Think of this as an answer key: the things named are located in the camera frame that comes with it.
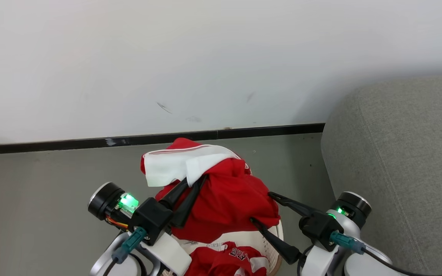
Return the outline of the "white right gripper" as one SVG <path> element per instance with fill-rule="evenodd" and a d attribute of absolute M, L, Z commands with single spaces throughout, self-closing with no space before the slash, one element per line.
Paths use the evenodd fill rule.
<path fill-rule="evenodd" d="M 275 192 L 269 192 L 268 196 L 279 205 L 290 208 L 302 218 L 311 217 L 315 208 L 287 198 Z M 292 265 L 300 260 L 302 253 L 295 246 L 291 246 L 284 240 L 269 231 L 268 227 L 256 218 L 250 218 L 251 223 L 257 228 L 262 236 L 270 243 L 284 261 Z M 334 258 L 338 255 L 338 246 L 332 251 L 327 251 L 319 246 L 313 246 L 307 255 L 305 264 L 302 266 L 302 276 L 333 276 L 335 271 Z"/>

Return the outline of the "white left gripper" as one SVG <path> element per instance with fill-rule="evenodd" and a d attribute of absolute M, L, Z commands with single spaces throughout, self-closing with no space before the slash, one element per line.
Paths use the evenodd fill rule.
<path fill-rule="evenodd" d="M 197 200 L 204 183 L 208 179 L 208 175 L 202 175 L 193 185 L 190 187 L 189 193 L 186 198 L 179 205 L 174 212 L 174 216 L 170 222 L 172 227 L 184 227 L 191 210 Z M 174 209 L 175 205 L 181 199 L 182 194 L 188 189 L 189 183 L 184 178 L 177 185 L 175 185 L 165 196 L 160 200 L 160 204 L 167 209 Z M 151 261 L 160 263 L 170 271 L 178 276 L 184 276 L 189 269 L 192 258 L 169 234 L 163 232 L 156 240 L 153 246 L 147 245 L 145 241 L 140 243 Z"/>

